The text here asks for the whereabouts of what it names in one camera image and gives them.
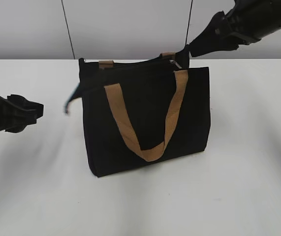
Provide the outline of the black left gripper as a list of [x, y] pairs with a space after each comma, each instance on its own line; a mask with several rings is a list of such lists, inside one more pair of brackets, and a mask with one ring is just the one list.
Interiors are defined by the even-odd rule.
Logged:
[[[27, 110], [35, 111], [36, 116], [29, 116]], [[41, 103], [16, 94], [6, 99], [0, 96], [0, 131], [22, 132], [28, 125], [36, 124], [37, 118], [41, 118], [43, 113], [44, 105]]]

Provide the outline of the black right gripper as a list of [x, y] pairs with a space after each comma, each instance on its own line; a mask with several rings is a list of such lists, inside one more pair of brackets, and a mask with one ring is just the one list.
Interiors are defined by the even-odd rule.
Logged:
[[212, 52], [234, 51], [239, 45], [259, 42], [263, 36], [259, 29], [262, 0], [236, 0], [234, 7], [224, 13], [217, 12], [206, 28], [184, 49], [195, 58]]

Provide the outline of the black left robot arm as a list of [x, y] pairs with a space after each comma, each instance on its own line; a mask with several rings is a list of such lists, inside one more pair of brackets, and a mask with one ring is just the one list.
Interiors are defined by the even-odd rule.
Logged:
[[29, 101], [23, 96], [0, 96], [0, 131], [22, 132], [28, 125], [36, 124], [43, 112], [43, 104]]

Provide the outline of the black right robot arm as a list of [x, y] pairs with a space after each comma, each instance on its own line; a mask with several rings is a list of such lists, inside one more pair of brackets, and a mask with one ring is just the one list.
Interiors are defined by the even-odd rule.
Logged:
[[186, 48], [195, 58], [235, 51], [281, 30], [281, 0], [237, 0], [227, 13], [217, 12]]

